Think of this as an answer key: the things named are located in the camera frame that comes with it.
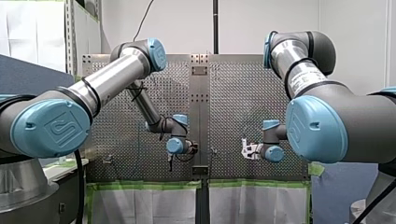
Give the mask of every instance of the label sticker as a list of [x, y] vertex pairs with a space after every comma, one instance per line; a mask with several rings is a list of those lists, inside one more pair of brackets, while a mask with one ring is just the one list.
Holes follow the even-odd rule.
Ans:
[[306, 87], [326, 79], [327, 78], [317, 68], [307, 68], [291, 79], [291, 90], [294, 92], [294, 95], [297, 95]]

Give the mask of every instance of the vertical pole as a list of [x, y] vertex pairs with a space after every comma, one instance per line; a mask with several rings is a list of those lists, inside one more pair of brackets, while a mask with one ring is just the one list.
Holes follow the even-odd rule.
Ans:
[[214, 54], [219, 54], [219, 0], [213, 0], [213, 47]]

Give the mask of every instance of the pegboard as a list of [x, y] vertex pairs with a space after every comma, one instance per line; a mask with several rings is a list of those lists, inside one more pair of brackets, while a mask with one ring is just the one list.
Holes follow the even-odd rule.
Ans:
[[[205, 120], [199, 119], [199, 126], [200, 144], [204, 146], [200, 150], [207, 153], [209, 178], [307, 180], [307, 163], [292, 152], [287, 142], [281, 143], [286, 155], [278, 164], [248, 161], [241, 154], [243, 133], [248, 141], [260, 142], [264, 119], [285, 121], [289, 100], [283, 83], [272, 71], [263, 69], [262, 56], [209, 55], [209, 71], [202, 76], [205, 82], [191, 79], [191, 65], [195, 63], [191, 57], [168, 55], [166, 69], [147, 77], [145, 86], [165, 116], [175, 113], [202, 116], [203, 109], [208, 111]], [[105, 66], [109, 55], [85, 55], [83, 59], [86, 76]], [[208, 90], [205, 91], [208, 100], [201, 103], [201, 112], [195, 113], [190, 104], [196, 100], [197, 90], [202, 89]], [[126, 91], [102, 110], [92, 127], [95, 151], [88, 166], [88, 181], [192, 179], [191, 162], [175, 160], [173, 172], [168, 172], [167, 138], [159, 142], [159, 135], [146, 132], [144, 123]], [[104, 164], [103, 159], [108, 155], [114, 161]]]
[[281, 142], [280, 163], [246, 160], [241, 155], [243, 134], [249, 142], [262, 141], [262, 121], [285, 122], [289, 99], [282, 81], [263, 68], [261, 55], [210, 55], [210, 178], [306, 180], [307, 163]]
[[[108, 63], [108, 55], [84, 55], [84, 75]], [[144, 80], [148, 95], [164, 116], [189, 114], [189, 59], [168, 57], [166, 69]], [[114, 98], [92, 125], [94, 156], [87, 169], [89, 182], [127, 180], [191, 180], [191, 163], [174, 160], [169, 172], [166, 141], [146, 132], [145, 121], [127, 91]], [[113, 161], [105, 163], [111, 155]]]

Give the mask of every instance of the black cable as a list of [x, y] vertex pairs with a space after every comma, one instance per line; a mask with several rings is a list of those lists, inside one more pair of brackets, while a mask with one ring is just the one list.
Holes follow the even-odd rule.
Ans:
[[76, 224], [82, 224], [82, 219], [84, 217], [84, 199], [85, 199], [85, 189], [84, 189], [84, 170], [82, 168], [81, 155], [79, 151], [75, 151], [77, 173], [78, 173], [78, 212], [76, 217]]
[[147, 15], [148, 15], [148, 13], [149, 13], [149, 8], [151, 7], [151, 4], [152, 4], [153, 2], [154, 2], [154, 0], [151, 0], [151, 2], [149, 2], [149, 4], [148, 4], [148, 8], [146, 9], [145, 16], [143, 17], [142, 21], [140, 22], [139, 29], [137, 30], [137, 33], [136, 33], [136, 35], [134, 36], [134, 41], [136, 40], [137, 36], [139, 35], [140, 29], [142, 29], [143, 22], [145, 21]]
[[163, 137], [164, 137], [164, 135], [166, 134], [166, 127], [167, 127], [167, 124], [168, 124], [168, 120], [169, 120], [169, 119], [173, 120], [173, 121], [176, 122], [178, 125], [180, 125], [180, 126], [184, 129], [184, 131], [186, 132], [186, 135], [187, 135], [187, 133], [189, 132], [189, 131], [187, 130], [186, 126], [185, 126], [183, 123], [177, 121], [176, 119], [174, 119], [174, 118], [172, 118], [172, 117], [164, 117], [163, 115], [161, 115], [161, 117], [163, 117], [163, 122], [161, 123], [160, 141], [163, 140]]
[[188, 159], [186, 159], [186, 160], [182, 160], [181, 158], [179, 158], [179, 157], [178, 157], [178, 155], [176, 155], [176, 159], [177, 159], [178, 161], [183, 161], [183, 162], [186, 162], [186, 161], [190, 161], [190, 160], [192, 160], [192, 158], [194, 158], [194, 156], [195, 156], [195, 153], [194, 153], [194, 154], [192, 154], [192, 156], [190, 156]]
[[126, 88], [127, 90], [133, 90], [133, 91], [137, 91], [139, 90], [139, 92], [137, 93], [136, 96], [134, 96], [134, 98], [132, 99], [131, 102], [133, 102], [141, 93], [142, 91], [145, 91], [147, 88], [143, 86], [143, 82], [141, 82], [140, 87], [139, 88]]
[[393, 180], [361, 213], [352, 224], [361, 224], [365, 217], [396, 188], [396, 179]]

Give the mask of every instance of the green tape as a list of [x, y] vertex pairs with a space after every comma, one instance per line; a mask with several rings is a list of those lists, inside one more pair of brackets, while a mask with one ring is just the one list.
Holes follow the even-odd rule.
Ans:
[[324, 166], [316, 162], [311, 162], [308, 164], [308, 173], [310, 175], [321, 176], [324, 172]]
[[108, 183], [91, 183], [87, 188], [98, 190], [118, 190], [118, 189], [155, 189], [155, 190], [175, 190], [175, 189], [198, 189], [201, 181], [183, 182], [146, 182], [146, 181], [116, 181]]
[[210, 188], [232, 188], [242, 186], [270, 187], [270, 188], [288, 188], [288, 189], [305, 189], [309, 188], [309, 181], [271, 181], [271, 180], [210, 180]]
[[306, 188], [306, 224], [310, 224], [311, 220], [311, 185], [309, 184]]
[[88, 219], [87, 224], [92, 224], [93, 193], [94, 193], [93, 189], [87, 187], [87, 193], [85, 196], [86, 206], [87, 206], [87, 209], [85, 209], [85, 211], [87, 212], [87, 219]]

